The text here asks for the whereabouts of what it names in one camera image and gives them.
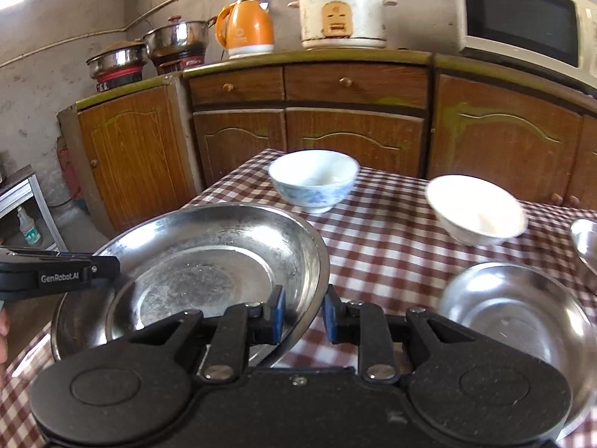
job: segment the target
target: kettle handle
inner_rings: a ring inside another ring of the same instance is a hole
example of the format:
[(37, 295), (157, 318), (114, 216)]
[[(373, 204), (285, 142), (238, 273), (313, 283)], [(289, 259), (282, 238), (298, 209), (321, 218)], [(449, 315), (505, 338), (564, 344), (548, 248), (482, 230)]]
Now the kettle handle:
[(223, 7), (222, 11), (218, 14), (216, 18), (216, 39), (218, 40), (218, 42), (220, 42), (220, 45), (222, 45), (222, 47), (224, 47), (225, 49), (227, 48), (227, 41), (226, 31), (224, 29), (224, 21), (226, 20), (226, 17), (230, 15), (235, 4), (236, 3), (231, 3)]

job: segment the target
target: human hand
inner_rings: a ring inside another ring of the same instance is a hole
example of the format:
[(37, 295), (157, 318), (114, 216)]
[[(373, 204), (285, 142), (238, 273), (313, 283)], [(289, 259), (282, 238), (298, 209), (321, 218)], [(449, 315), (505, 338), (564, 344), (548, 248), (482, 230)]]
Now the human hand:
[(0, 310), (0, 388), (4, 387), (5, 367), (4, 362), (8, 359), (8, 343), (6, 335), (10, 329), (10, 317), (6, 308)]

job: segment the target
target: wooden knob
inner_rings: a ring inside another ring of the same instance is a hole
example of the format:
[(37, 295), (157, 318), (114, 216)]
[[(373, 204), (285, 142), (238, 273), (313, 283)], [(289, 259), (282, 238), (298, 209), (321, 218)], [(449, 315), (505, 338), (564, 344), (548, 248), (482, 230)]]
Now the wooden knob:
[(563, 204), (563, 197), (557, 193), (553, 193), (550, 197), (551, 203), (554, 205), (562, 205)]
[(568, 197), (568, 203), (571, 207), (580, 207), (580, 199), (578, 197), (575, 197), (574, 195)]

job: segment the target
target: green countertop edge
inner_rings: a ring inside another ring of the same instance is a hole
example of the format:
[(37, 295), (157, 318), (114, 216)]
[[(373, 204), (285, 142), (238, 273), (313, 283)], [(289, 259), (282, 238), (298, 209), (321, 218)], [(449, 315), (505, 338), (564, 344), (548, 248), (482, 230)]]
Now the green countertop edge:
[(125, 96), (137, 91), (144, 91), (145, 89), (156, 88), (158, 86), (166, 85), (172, 76), (180, 76), (180, 72), (174, 72), (170, 74), (164, 74), (163, 76), (151, 77), (150, 79), (140, 80), (139, 82), (133, 82), (132, 84), (126, 84), (119, 88), (110, 89), (110, 91), (99, 92), (91, 97), (83, 98), (75, 103), (77, 111), (82, 111), (91, 106), (105, 103), (115, 98)]
[(431, 65), (433, 54), (416, 50), (390, 50), (390, 49), (314, 49), (292, 50), (290, 52), (274, 52), (255, 57), (241, 57), (218, 62), (217, 64), (203, 65), (183, 71), (183, 78), (207, 76), (229, 70), (261, 67), (264, 65), (294, 64), (297, 62), (391, 62), (393, 64)]
[(498, 79), (512, 84), (518, 84), (525, 88), (534, 89), (556, 98), (563, 99), (569, 103), (574, 103), (583, 109), (597, 113), (597, 101), (592, 97), (583, 94), (576, 89), (553, 82), (544, 77), (529, 74), (524, 71), (512, 69), (499, 64), (468, 59), (455, 55), (434, 55), (434, 69), (463, 72), (475, 76), (484, 76), (492, 79)]

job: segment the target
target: white conduit pipe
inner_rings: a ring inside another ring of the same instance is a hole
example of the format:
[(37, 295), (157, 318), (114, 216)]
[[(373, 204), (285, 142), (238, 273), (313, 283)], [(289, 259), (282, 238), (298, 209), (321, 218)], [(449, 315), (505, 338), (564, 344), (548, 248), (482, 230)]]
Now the white conduit pipe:
[(168, 6), (170, 3), (174, 3), (175, 1), (178, 1), (178, 0), (166, 0), (166, 1), (162, 2), (162, 3), (160, 3), (159, 5), (154, 6), (153, 8), (151, 8), (150, 10), (148, 10), (147, 12), (145, 12), (144, 14), (142, 14), (141, 16), (138, 16), (137, 18), (135, 18), (135, 20), (133, 20), (132, 22), (129, 23), (129, 25), (126, 25), (123, 28), (113, 28), (113, 29), (110, 29), (110, 30), (100, 30), (100, 31), (97, 31), (97, 32), (89, 32), (89, 33), (84, 33), (83, 35), (77, 35), (76, 37), (65, 38), (64, 40), (60, 40), (60, 41), (55, 42), (55, 43), (50, 43), (48, 45), (44, 45), (43, 47), (40, 47), (39, 49), (30, 50), (29, 52), (25, 52), (25, 53), (22, 53), (21, 55), (17, 55), (16, 57), (14, 57), (14, 58), (6, 61), (6, 62), (2, 62), (0, 64), (0, 68), (5, 67), (5, 65), (14, 64), (14, 62), (18, 62), (18, 61), (20, 61), (22, 59), (25, 59), (27, 57), (31, 57), (32, 55), (35, 55), (36, 53), (44, 52), (44, 50), (53, 49), (54, 47), (58, 47), (59, 45), (62, 45), (62, 44), (65, 44), (65, 43), (69, 43), (69, 42), (72, 42), (72, 41), (76, 41), (76, 40), (81, 40), (82, 38), (96, 37), (98, 35), (106, 35), (106, 34), (109, 34), (109, 33), (126, 32), (127, 30), (129, 30), (133, 26), (137, 25), (144, 18), (147, 18), (152, 13), (157, 12), (158, 10), (162, 9), (165, 6)]

